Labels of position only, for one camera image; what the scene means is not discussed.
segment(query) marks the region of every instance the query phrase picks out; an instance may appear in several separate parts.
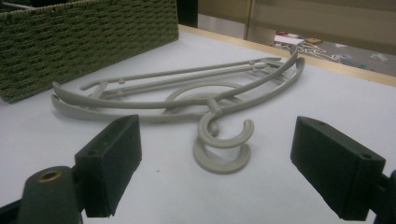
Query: cluttered floor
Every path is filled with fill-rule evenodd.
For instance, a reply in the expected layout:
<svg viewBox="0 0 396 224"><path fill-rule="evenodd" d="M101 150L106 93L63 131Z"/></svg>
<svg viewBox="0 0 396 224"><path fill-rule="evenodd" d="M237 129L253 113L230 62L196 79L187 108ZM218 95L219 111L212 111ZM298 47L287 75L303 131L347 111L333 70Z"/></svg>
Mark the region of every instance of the cluttered floor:
<svg viewBox="0 0 396 224"><path fill-rule="evenodd" d="M245 25L239 22L198 15L198 28L222 35L243 38ZM280 49L288 49L289 45L279 41L275 42L275 47ZM298 44L298 48L302 54L396 77L395 55L367 49L357 49L327 41L319 41L317 44L301 41Z"/></svg>

